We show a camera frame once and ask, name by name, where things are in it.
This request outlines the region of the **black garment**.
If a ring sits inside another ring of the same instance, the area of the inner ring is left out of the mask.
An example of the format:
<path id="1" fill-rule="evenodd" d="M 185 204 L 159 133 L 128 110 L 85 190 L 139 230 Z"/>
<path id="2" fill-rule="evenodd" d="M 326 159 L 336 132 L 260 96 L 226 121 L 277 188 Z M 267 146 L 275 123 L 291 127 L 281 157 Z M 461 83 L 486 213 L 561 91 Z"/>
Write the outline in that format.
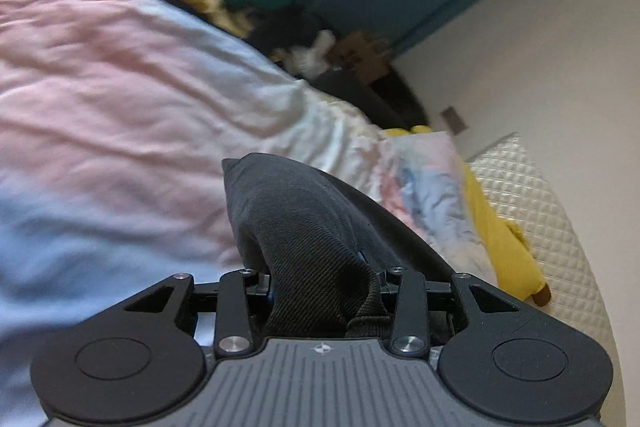
<path id="1" fill-rule="evenodd" d="M 378 272 L 447 282 L 454 270 L 355 187 L 301 162 L 251 153 L 222 163 L 229 221 L 247 268 L 271 279 L 270 337 L 386 337 Z"/>

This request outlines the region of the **pastel pillow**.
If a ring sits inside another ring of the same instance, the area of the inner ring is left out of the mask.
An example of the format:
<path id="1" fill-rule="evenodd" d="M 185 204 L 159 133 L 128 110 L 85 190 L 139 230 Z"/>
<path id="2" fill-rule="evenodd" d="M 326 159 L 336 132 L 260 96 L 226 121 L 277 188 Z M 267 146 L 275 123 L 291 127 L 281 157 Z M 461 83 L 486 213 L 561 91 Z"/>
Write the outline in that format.
<path id="1" fill-rule="evenodd" d="M 495 284 L 497 273 L 464 197 L 461 160 L 445 132 L 388 129 L 400 219 L 454 271 Z"/>

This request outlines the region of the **pastel bed sheet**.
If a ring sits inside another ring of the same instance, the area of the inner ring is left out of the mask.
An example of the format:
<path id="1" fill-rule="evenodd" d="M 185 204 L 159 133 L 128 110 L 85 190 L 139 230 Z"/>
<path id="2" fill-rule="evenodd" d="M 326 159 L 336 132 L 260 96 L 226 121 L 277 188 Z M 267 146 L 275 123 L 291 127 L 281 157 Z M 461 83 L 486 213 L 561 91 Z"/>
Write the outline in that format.
<path id="1" fill-rule="evenodd" d="M 169 275 L 236 269 L 221 163 L 293 158 L 379 198 L 358 109 L 160 0 L 1 0 L 1 421 L 43 424 L 29 365 Z"/>

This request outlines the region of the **white quilted mattress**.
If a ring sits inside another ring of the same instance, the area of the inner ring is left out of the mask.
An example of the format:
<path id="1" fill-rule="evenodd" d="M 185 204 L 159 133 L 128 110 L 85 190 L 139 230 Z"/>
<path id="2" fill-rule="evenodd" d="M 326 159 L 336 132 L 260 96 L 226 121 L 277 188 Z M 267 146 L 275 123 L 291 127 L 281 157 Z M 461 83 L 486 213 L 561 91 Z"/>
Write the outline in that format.
<path id="1" fill-rule="evenodd" d="M 558 195 L 520 137 L 506 136 L 469 165 L 497 215 L 524 233 L 549 283 L 552 317 L 603 341 L 612 329 L 596 278 Z"/>

